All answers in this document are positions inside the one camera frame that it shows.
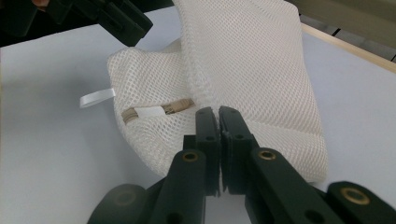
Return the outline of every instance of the white fabric loop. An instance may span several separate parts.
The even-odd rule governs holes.
[[[96,91],[79,98],[79,107],[85,108],[91,105],[96,105],[105,100],[111,99],[114,96],[116,96],[116,93],[114,92],[113,88],[102,91]]]

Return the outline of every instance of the white table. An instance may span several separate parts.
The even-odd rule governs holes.
[[[178,38],[174,8],[151,12],[138,47]],[[396,74],[304,34],[305,63],[329,152],[321,189],[349,180],[396,207]],[[78,108],[110,87],[106,58],[124,46],[99,26],[1,49],[0,223],[86,223],[112,188],[160,177],[130,149],[112,101]],[[207,198],[206,223],[249,223],[242,196]]]

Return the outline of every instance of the black plastic part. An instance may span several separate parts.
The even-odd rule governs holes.
[[[147,192],[137,185],[112,189],[96,206],[88,224],[143,224]]]
[[[122,44],[129,47],[135,46],[146,35],[146,31],[113,3],[107,4],[104,10],[100,11],[98,23]]]
[[[312,187],[312,188],[317,193],[317,195],[320,196],[320,198],[322,198],[323,200],[326,199],[326,193],[325,192],[323,192],[321,189],[317,189],[315,187]]]
[[[29,0],[7,0],[1,9],[0,30],[8,35],[23,37],[32,25],[37,7]]]
[[[206,195],[219,195],[220,135],[211,107],[195,113],[195,148],[206,155]]]
[[[195,135],[184,135],[183,150],[196,149],[195,148]]]
[[[276,223],[344,223],[276,150],[253,149],[248,167]]]
[[[260,195],[256,185],[249,184],[245,197],[245,207],[252,224],[271,224],[274,218],[268,205]]]
[[[370,190],[357,184],[330,184],[326,201],[345,223],[396,223],[396,211]]]
[[[172,0],[130,0],[142,12],[149,12],[174,5]]]
[[[101,0],[76,0],[74,6],[88,19],[95,21],[99,11],[105,7],[106,1]]]
[[[201,224],[205,214],[205,154],[176,154],[148,224]]]
[[[5,10],[5,8],[0,9],[0,15],[3,14],[3,10]],[[9,23],[13,23],[13,21],[9,18],[5,18],[5,20]],[[53,21],[48,13],[38,10],[26,36],[16,37],[15,35],[10,35],[3,32],[0,28],[0,47],[17,44],[23,41],[37,39],[45,35],[60,33],[93,24],[95,24],[94,21],[90,21],[84,17],[81,17],[76,13],[75,10],[72,10],[67,15],[64,23],[59,25]]]
[[[140,214],[138,224],[148,223],[149,218],[151,217],[152,211],[154,210],[155,204],[158,200],[158,196],[160,195],[161,189],[163,188],[164,181],[165,181],[165,178],[158,181],[156,184],[154,184],[153,186],[151,186],[147,189],[148,196],[146,199],[146,203],[142,204],[142,206],[144,206],[144,211]]]
[[[245,194],[248,187],[246,160],[258,144],[239,111],[222,106],[219,110],[221,132],[221,171],[224,189]]]
[[[122,44],[132,47],[152,27],[150,19],[128,0],[52,0],[47,12],[61,24],[74,6],[92,21],[98,21]]]
[[[72,6],[72,0],[50,0],[46,12],[57,24],[62,24]]]
[[[117,4],[119,9],[147,33],[153,25],[151,20],[131,2],[127,0],[119,1],[120,3]]]

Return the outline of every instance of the white mesh bag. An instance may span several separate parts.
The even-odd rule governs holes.
[[[195,111],[239,110],[261,147],[280,151],[307,181],[322,180],[327,154],[305,71],[301,24],[282,0],[175,0],[180,42],[162,52],[124,49],[108,71],[121,132],[143,162],[166,175]],[[128,108],[195,105],[171,115],[124,122]]]

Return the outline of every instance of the white tag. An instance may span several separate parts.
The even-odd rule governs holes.
[[[136,111],[137,116],[141,118],[146,117],[156,117],[156,116],[164,116],[165,111],[161,106],[151,106],[151,107],[135,107],[134,111]]]
[[[114,96],[116,96],[114,89],[96,91],[79,98],[79,107],[85,108],[91,105],[96,105],[101,103],[102,101],[113,98]]]

